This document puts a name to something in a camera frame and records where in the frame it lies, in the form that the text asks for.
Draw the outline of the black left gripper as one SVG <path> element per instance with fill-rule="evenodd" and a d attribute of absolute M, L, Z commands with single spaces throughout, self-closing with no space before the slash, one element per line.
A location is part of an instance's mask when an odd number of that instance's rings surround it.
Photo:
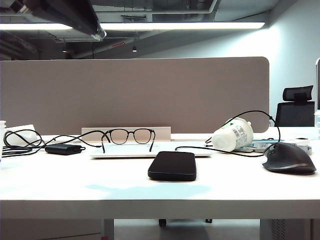
<path fill-rule="evenodd" d="M 0 0 L 1 16 L 31 14 L 72 27 L 98 41 L 107 35 L 89 0 Z"/>

